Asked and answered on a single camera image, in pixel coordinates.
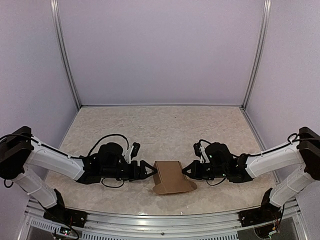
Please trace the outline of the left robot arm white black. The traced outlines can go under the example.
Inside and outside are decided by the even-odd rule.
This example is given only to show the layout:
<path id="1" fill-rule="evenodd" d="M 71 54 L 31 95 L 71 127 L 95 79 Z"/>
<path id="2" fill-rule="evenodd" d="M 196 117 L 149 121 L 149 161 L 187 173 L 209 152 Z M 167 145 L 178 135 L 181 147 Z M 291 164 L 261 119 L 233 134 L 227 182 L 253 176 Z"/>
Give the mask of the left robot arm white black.
<path id="1" fill-rule="evenodd" d="M 86 156 L 72 156 L 43 143 L 33 136 L 30 127 L 23 126 L 0 138 L 0 177 L 17 184 L 63 223 L 70 218 L 63 198 L 30 166 L 56 172 L 83 185 L 97 184 L 104 179 L 144 180 L 158 172 L 146 161 L 134 159 L 140 149 L 137 142 L 127 145 L 127 149 L 115 142 L 97 142 L 94 146 L 99 148 L 96 153 L 90 150 Z"/>

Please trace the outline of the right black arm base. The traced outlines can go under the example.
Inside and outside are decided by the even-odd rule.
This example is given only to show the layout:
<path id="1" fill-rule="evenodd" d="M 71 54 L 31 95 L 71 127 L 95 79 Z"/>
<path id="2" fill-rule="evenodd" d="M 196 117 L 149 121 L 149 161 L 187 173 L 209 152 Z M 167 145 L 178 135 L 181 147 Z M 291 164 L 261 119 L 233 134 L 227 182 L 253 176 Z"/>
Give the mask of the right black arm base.
<path id="1" fill-rule="evenodd" d="M 242 210 L 238 213 L 242 227 L 258 225 L 269 221 L 279 220 L 281 218 L 281 208 L 270 203 L 271 191 L 272 188 L 264 193 L 259 207 Z"/>

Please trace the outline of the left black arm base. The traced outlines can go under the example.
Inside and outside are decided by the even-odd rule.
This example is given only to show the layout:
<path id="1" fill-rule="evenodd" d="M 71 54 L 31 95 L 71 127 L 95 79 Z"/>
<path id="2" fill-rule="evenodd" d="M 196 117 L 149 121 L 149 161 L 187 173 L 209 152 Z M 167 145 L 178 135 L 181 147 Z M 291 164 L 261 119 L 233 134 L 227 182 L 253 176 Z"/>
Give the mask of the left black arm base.
<path id="1" fill-rule="evenodd" d="M 66 226 L 83 228 L 88 213 L 65 207 L 61 193 L 55 188 L 53 190 L 57 197 L 56 205 L 50 208 L 44 208 L 43 217 L 47 220 L 65 224 Z"/>

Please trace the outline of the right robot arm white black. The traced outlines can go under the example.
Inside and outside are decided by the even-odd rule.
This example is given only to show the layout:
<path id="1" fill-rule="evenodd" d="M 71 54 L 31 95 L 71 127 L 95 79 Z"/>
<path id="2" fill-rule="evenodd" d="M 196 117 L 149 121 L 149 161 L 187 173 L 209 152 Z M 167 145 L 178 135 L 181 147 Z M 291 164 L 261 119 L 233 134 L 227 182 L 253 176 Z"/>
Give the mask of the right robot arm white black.
<path id="1" fill-rule="evenodd" d="M 234 155 L 226 144 L 220 142 L 210 143 L 207 147 L 197 142 L 193 148 L 199 159 L 181 172 L 194 180 L 222 178 L 242 184 L 266 173 L 297 165 L 297 169 L 282 183 L 265 192 L 255 212 L 260 222 L 268 221 L 287 200 L 320 179 L 320 137 L 308 127 L 291 134 L 286 143 L 255 154 Z"/>

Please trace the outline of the brown cardboard paper box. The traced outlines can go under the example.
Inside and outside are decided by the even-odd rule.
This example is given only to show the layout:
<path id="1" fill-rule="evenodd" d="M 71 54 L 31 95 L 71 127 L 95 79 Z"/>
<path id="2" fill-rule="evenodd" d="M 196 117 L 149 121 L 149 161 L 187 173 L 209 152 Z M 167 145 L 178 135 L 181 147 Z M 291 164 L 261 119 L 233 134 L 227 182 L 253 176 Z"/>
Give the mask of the brown cardboard paper box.
<path id="1" fill-rule="evenodd" d="M 194 191 L 197 184 L 182 173 L 180 161 L 155 161 L 157 173 L 153 175 L 153 191 L 158 195 L 180 194 Z"/>

